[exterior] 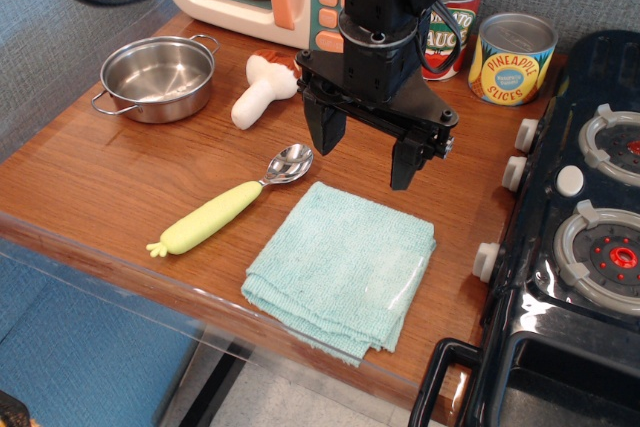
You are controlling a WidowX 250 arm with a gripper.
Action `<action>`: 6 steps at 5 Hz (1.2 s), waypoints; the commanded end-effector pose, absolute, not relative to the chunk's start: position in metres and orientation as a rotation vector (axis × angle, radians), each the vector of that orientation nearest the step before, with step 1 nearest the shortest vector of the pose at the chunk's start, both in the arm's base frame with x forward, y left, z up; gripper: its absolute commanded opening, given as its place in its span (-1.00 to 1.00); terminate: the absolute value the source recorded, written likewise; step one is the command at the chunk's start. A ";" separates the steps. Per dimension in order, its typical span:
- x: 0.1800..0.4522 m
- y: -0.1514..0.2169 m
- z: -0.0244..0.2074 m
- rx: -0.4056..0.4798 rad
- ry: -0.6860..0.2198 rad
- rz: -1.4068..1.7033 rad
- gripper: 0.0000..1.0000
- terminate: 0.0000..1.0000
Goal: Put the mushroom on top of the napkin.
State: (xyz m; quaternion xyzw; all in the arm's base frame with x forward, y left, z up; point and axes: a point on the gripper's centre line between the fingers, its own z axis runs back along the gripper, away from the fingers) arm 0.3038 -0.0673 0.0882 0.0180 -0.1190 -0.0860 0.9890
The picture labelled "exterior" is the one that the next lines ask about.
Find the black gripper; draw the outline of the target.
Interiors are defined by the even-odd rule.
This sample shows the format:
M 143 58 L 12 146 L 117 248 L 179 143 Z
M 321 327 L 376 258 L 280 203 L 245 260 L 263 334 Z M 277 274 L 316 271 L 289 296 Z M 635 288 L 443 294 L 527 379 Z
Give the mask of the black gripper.
M 367 29 L 342 13 L 341 53 L 302 50 L 299 92 L 316 150 L 328 155 L 342 140 L 351 117 L 396 139 L 390 186 L 409 188 L 428 159 L 446 157 L 458 114 L 423 80 L 430 13 L 393 30 Z

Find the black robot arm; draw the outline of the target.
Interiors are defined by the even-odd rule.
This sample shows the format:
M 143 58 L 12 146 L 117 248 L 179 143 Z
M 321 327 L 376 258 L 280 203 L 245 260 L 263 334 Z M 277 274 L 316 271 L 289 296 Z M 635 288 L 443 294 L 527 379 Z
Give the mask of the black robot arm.
M 326 155 L 356 119 L 395 138 L 390 186 L 409 187 L 415 173 L 451 150 L 458 114 L 427 85 L 426 41 L 433 13 L 455 19 L 441 0 L 345 0 L 340 53 L 303 50 L 298 90 L 316 150 Z

